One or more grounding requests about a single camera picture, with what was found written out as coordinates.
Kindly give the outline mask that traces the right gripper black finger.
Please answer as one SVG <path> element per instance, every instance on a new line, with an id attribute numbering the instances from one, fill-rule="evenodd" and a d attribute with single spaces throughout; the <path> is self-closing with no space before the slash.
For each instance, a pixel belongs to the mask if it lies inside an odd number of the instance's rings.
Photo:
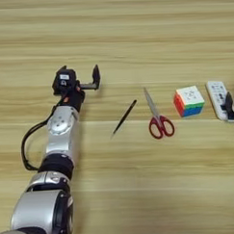
<path id="1" fill-rule="evenodd" d="M 232 104 L 233 104 L 233 98 L 231 96 L 231 93 L 228 92 L 225 98 L 225 110 L 228 116 L 228 121 L 234 121 L 234 112 L 232 109 Z"/>

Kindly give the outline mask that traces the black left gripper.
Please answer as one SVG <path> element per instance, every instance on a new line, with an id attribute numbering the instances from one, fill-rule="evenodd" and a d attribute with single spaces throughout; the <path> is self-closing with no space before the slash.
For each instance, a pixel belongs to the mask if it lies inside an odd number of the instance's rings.
<path id="1" fill-rule="evenodd" d="M 62 66 L 60 69 L 66 69 L 66 65 Z M 86 98 L 85 91 L 94 91 L 99 88 L 101 76 L 98 65 L 95 65 L 92 71 L 92 78 L 93 84 L 77 84 L 71 91 L 69 91 L 62 101 L 62 105 L 79 111 Z"/>

